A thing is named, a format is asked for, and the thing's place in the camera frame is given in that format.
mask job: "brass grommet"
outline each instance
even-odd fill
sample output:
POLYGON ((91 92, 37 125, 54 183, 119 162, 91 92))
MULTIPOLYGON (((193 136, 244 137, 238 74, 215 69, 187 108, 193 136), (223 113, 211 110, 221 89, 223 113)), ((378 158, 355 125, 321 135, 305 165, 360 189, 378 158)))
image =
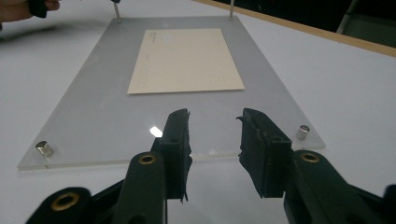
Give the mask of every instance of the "brass grommet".
POLYGON ((156 160, 157 158, 154 155, 146 154, 139 158, 139 163, 143 165, 149 165, 154 163, 156 160))
POLYGON ((52 202, 50 208, 53 211, 60 212, 75 205, 79 200, 79 195, 73 191, 61 194, 52 202))
POLYGON ((313 153, 309 153, 309 152, 305 152, 303 154, 300 155, 301 159, 303 159, 303 161, 308 161, 308 162, 319 162, 320 158, 313 154, 313 153))

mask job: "metal rod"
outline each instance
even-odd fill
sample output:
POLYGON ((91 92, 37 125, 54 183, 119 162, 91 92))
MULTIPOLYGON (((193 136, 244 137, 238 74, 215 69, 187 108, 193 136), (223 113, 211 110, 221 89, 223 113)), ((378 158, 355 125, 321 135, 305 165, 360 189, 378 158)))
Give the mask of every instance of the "metal rod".
POLYGON ((235 3, 235 0, 231 0, 230 4, 230 21, 233 19, 233 5, 235 3))
POLYGON ((114 4, 114 9, 116 10, 116 16, 117 16, 117 22, 121 23, 121 17, 120 17, 120 12, 119 12, 119 7, 117 6, 117 3, 114 4))

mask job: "finger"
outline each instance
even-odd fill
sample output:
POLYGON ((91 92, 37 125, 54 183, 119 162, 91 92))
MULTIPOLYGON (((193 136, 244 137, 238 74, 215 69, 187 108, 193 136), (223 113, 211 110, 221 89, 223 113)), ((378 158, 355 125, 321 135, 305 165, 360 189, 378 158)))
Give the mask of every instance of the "finger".
POLYGON ((26 0, 0 0, 0 4, 3 6, 17 5, 22 2, 26 2, 26 0))
POLYGON ((21 21, 31 18, 29 13, 29 5, 22 2, 13 6, 0 6, 0 22, 1 21, 21 21))
POLYGON ((46 7, 47 7, 47 9, 48 9, 48 11, 55 11, 55 10, 58 10, 59 9, 59 7, 61 6, 60 4, 59 4, 59 1, 57 1, 57 0, 47 0, 46 2, 45 2, 45 4, 46 4, 46 7))

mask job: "black object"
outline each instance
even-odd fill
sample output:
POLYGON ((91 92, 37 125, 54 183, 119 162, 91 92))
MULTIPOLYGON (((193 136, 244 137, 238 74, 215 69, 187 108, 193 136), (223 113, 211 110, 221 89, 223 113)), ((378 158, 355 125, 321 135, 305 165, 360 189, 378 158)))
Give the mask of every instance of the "black object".
POLYGON ((359 0, 355 13, 396 21, 395 0, 359 0))
POLYGON ((260 196, 281 198, 290 223, 395 223, 396 185, 384 198, 352 187, 320 154, 291 141, 262 112, 244 109, 240 162, 260 196))
MULTIPOLYGON (((119 3, 121 0, 111 0, 114 3, 119 3)), ((38 18, 47 18, 46 0, 28 0, 30 14, 38 18)))
POLYGON ((167 223, 167 199, 187 198, 192 164, 187 109, 169 115, 163 137, 150 152, 134 156, 124 180, 91 196, 84 188, 50 195, 28 224, 167 223))
MULTIPOLYGON (((231 0, 215 0, 230 4, 231 0)), ((235 0, 236 7, 335 32, 351 0, 235 0)))

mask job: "black plastic arm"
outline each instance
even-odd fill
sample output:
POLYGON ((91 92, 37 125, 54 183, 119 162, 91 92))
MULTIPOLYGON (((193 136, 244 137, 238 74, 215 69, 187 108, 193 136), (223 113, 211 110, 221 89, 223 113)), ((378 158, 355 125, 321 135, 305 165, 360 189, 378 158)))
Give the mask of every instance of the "black plastic arm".
POLYGON ((240 162, 260 196, 282 197, 290 223, 396 223, 396 186, 384 198, 348 185, 320 154, 291 150, 291 141, 262 112, 240 117, 240 162))
POLYGON ((134 156, 119 183, 91 196, 84 188, 67 188, 50 195, 28 224, 164 224, 167 199, 186 196, 190 157, 187 109, 169 115, 163 137, 150 152, 134 156))
POLYGON ((28 0, 30 14, 38 18, 47 18, 46 0, 28 0))

